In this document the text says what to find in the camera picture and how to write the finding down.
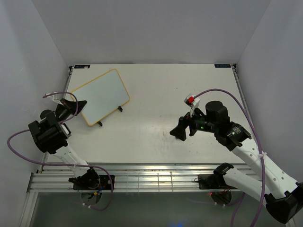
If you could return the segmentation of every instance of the gray wall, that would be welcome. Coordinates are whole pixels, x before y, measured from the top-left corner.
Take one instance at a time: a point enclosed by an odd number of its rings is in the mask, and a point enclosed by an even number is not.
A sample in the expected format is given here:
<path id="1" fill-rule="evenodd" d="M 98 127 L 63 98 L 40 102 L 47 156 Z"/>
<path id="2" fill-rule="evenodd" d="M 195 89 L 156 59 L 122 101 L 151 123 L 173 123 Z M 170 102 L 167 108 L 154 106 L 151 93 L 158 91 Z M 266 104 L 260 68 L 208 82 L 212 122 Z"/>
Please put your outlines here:
<path id="1" fill-rule="evenodd" d="M 41 96 L 63 89 L 67 66 L 30 0 L 0 0 L 0 31 L 0 226 L 16 227 L 36 166 L 12 154 L 6 140 L 51 107 Z M 29 133 L 13 146 L 41 158 Z"/>
<path id="2" fill-rule="evenodd" d="M 303 182 L 303 1 L 271 1 L 239 61 L 239 77 L 264 150 Z M 295 218 L 303 226 L 303 212 Z"/>
<path id="3" fill-rule="evenodd" d="M 68 65 L 236 63 L 270 0 L 33 0 Z"/>

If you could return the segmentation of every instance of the table surface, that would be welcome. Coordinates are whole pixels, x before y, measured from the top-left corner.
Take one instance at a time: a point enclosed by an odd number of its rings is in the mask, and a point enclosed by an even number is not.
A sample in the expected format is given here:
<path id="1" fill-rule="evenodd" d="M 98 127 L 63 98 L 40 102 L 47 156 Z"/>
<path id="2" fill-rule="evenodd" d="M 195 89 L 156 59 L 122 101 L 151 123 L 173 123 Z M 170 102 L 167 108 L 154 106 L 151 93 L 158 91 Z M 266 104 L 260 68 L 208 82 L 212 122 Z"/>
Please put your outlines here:
<path id="1" fill-rule="evenodd" d="M 231 68 L 215 68 L 213 64 L 117 64 L 91 65 L 74 71 L 68 85 L 71 91 L 85 82 L 117 69 L 130 95 L 123 112 L 115 111 L 99 125 L 88 126 L 81 115 L 67 122 L 71 130 L 69 144 L 89 163 L 243 163 L 213 134 L 197 132 L 186 141 L 175 139 L 169 132 L 178 124 L 189 107 L 184 103 L 210 88 L 228 90 L 240 100 Z M 225 93 L 209 92 L 200 97 L 200 109 L 219 100 L 228 109 L 232 121 L 250 131 L 245 116 L 235 101 Z M 49 156 L 49 162 L 60 162 Z"/>

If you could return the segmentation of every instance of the red light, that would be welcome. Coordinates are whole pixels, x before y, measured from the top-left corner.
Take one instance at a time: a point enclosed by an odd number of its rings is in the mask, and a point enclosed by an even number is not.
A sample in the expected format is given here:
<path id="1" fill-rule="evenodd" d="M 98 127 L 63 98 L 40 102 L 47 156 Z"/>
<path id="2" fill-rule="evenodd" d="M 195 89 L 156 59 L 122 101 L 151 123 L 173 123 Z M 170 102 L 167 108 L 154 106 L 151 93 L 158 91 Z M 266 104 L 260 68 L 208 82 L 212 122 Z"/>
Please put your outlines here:
<path id="1" fill-rule="evenodd" d="M 194 97 L 192 97 L 192 96 L 188 98 L 188 102 L 189 102 L 189 103 L 193 103 L 194 100 L 195 100 L 195 99 L 194 99 Z"/>

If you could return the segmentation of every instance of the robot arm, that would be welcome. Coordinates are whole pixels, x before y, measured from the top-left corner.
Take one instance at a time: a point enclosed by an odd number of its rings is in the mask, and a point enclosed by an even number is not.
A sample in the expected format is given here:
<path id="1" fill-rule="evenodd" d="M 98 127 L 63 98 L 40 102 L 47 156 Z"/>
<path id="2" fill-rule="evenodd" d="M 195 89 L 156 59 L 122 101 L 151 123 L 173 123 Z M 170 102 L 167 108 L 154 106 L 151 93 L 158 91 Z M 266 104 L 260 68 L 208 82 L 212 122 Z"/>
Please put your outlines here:
<path id="1" fill-rule="evenodd" d="M 41 121 L 34 121 L 28 127 L 35 144 L 43 153 L 48 152 L 61 159 L 63 163 L 74 165 L 69 166 L 75 175 L 74 178 L 69 179 L 69 182 L 76 184 L 82 189 L 96 189 L 100 186 L 99 175 L 93 168 L 76 166 L 87 166 L 88 163 L 81 159 L 66 141 L 70 137 L 71 131 L 65 123 L 60 123 L 60 121 L 66 119 L 71 111 L 74 113 L 74 110 L 67 112 L 66 109 L 63 106 L 59 106 L 56 112 L 45 110 L 40 115 Z"/>
<path id="2" fill-rule="evenodd" d="M 258 147 L 251 135 L 239 124 L 231 122 L 228 111 L 219 101 L 206 104 L 206 114 L 198 109 L 199 99 L 189 95 L 185 103 L 191 111 L 179 118 L 178 126 L 170 134 L 185 141 L 185 129 L 189 127 L 190 136 L 197 131 L 214 133 L 216 140 L 229 151 L 240 157 L 260 178 L 261 160 Z M 265 199 L 268 212 L 279 222 L 287 223 L 303 207 L 303 183 L 282 171 L 265 153 Z M 236 187 L 259 200 L 262 183 L 242 174 L 232 165 L 224 163 L 214 170 L 214 179 L 220 185 Z"/>

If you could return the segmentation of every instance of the yellow whiteboard frame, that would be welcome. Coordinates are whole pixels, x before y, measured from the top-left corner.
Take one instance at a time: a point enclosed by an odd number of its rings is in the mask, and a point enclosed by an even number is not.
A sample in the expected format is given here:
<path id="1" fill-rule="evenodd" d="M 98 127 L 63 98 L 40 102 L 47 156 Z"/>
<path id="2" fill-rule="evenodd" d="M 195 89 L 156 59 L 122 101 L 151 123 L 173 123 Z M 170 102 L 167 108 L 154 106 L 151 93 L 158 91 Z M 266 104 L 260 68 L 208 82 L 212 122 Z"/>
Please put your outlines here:
<path id="1" fill-rule="evenodd" d="M 106 74 L 108 74 L 108 73 L 110 73 L 111 71 L 114 71 L 114 70 L 117 72 L 117 74 L 118 74 L 118 76 L 119 76 L 119 78 L 120 78 L 120 80 L 121 80 L 121 82 L 122 82 L 122 84 L 123 84 L 123 86 L 124 86 L 124 88 L 125 88 L 125 91 L 126 91 L 126 93 L 127 93 L 127 95 L 128 95 L 128 100 L 127 100 L 125 103 L 121 104 L 121 106 L 124 106 L 126 103 L 128 103 L 128 102 L 130 101 L 131 98 L 130 98 L 130 96 L 129 96 L 129 93 L 128 93 L 128 91 L 127 91 L 127 89 L 126 89 L 126 87 L 125 87 L 125 84 L 124 84 L 123 80 L 121 79 L 121 76 L 120 76 L 120 74 L 119 74 L 119 72 L 118 72 L 117 69 L 112 69 L 112 70 L 110 70 L 110 71 L 108 71 L 108 72 L 106 72 L 106 73 L 104 73 L 104 74 L 102 74 L 102 75 L 100 75 L 100 76 L 98 76 L 98 77 L 96 77 L 96 78 L 90 80 L 89 82 L 86 82 L 85 84 L 81 85 L 80 87 L 78 87 L 78 88 L 72 90 L 71 93 L 73 93 L 74 91 L 78 90 L 79 88 L 81 88 L 81 87 L 83 87 L 83 86 L 85 86 L 85 85 L 91 83 L 91 82 L 94 81 L 94 80 L 97 80 L 98 78 L 100 78 L 100 77 L 102 77 L 102 76 L 104 76 L 104 75 L 106 75 Z M 109 116 L 111 113 L 113 113 L 113 112 L 116 111 L 117 109 L 118 109 L 118 107 L 117 107 L 116 109 L 114 109 L 113 111 L 111 111 L 110 113 L 106 114 L 104 117 L 102 117 L 102 118 L 100 118 L 99 120 L 97 120 L 96 122 L 92 123 L 92 124 L 89 124 L 88 120 L 86 119 L 85 115 L 84 115 L 82 112 L 81 112 L 81 115 L 83 116 L 84 120 L 86 121 L 86 123 L 87 123 L 89 126 L 93 126 L 93 125 L 95 125 L 97 122 L 99 122 L 99 121 L 101 121 L 102 119 L 104 119 L 104 118 L 106 118 L 107 116 Z"/>

